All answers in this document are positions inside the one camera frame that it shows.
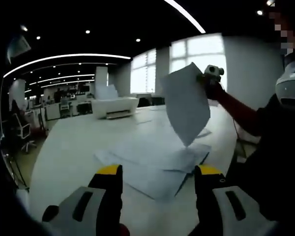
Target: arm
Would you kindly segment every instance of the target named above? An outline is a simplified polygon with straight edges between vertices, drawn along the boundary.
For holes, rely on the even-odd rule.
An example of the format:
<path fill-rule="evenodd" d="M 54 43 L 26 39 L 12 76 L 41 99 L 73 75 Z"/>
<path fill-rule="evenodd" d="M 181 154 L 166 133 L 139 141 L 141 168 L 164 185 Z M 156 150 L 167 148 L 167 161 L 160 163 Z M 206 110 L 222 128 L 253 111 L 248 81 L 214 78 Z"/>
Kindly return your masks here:
<path fill-rule="evenodd" d="M 255 110 L 241 103 L 225 91 L 220 93 L 217 101 L 244 130 L 253 136 L 261 135 L 261 128 Z"/>

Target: white office chair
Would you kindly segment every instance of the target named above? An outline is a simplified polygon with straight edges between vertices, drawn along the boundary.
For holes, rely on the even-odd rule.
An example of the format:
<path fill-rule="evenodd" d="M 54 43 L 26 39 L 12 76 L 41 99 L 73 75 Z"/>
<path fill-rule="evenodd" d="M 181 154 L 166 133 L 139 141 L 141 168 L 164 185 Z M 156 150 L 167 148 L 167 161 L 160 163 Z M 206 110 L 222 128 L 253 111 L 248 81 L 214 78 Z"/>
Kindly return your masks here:
<path fill-rule="evenodd" d="M 30 124 L 29 123 L 22 124 L 16 113 L 14 113 L 12 116 L 15 118 L 15 120 L 18 124 L 18 127 L 16 127 L 17 136 L 20 137 L 21 140 L 23 141 L 30 135 L 30 132 L 31 132 Z M 25 150 L 25 152 L 28 153 L 29 146 L 37 147 L 33 140 L 27 140 L 23 144 L 21 150 Z"/>
<path fill-rule="evenodd" d="M 69 116 L 70 116 L 70 106 L 69 106 L 68 99 L 66 98 L 62 98 L 60 101 L 60 114 L 62 115 L 64 112 L 69 112 Z"/>

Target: hand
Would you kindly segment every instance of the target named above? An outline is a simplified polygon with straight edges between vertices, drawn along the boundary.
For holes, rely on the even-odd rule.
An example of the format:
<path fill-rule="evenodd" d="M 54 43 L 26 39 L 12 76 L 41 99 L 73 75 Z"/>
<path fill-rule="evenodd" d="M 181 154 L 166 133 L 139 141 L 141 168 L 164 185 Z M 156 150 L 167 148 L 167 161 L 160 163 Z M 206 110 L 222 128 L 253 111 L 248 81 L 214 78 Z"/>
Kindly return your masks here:
<path fill-rule="evenodd" d="M 197 76 L 198 82 L 203 86 L 206 91 L 206 96 L 208 99 L 219 101 L 221 96 L 225 91 L 219 82 L 212 82 L 213 76 L 211 74 L 199 74 Z"/>

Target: window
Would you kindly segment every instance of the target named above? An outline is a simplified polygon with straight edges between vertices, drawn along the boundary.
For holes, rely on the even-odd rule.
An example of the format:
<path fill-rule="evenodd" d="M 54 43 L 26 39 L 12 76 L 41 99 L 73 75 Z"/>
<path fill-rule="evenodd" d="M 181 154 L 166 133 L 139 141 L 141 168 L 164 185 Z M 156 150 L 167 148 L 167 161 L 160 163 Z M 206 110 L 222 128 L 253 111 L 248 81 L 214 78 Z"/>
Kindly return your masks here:
<path fill-rule="evenodd" d="M 170 72 L 184 68 L 190 63 L 202 71 L 208 65 L 222 67 L 225 74 L 221 84 L 227 89 L 227 68 L 223 39 L 220 34 L 197 36 L 173 42 L 170 53 Z"/>
<path fill-rule="evenodd" d="M 154 93 L 156 49 L 143 53 L 131 62 L 130 93 Z"/>

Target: black ceiling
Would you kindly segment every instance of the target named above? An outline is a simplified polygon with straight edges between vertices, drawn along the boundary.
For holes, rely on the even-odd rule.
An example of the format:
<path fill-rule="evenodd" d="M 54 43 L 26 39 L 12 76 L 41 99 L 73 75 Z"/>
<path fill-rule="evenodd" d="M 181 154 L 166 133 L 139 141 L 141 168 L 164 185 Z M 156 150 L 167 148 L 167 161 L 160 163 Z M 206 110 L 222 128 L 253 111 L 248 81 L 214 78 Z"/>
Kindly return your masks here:
<path fill-rule="evenodd" d="M 267 41 L 275 39 L 274 25 L 256 11 L 265 0 L 202 1 L 176 0 L 207 33 L 252 35 Z M 200 35 L 201 33 L 164 0 L 78 1 L 26 5 L 13 19 L 25 25 L 22 32 L 31 50 L 12 60 L 6 72 L 35 59 L 75 53 L 99 53 L 134 57 L 152 48 Z M 53 59 L 26 66 L 5 78 L 22 78 L 29 84 L 61 75 L 94 73 L 96 64 L 112 68 L 128 60 L 107 57 Z"/>

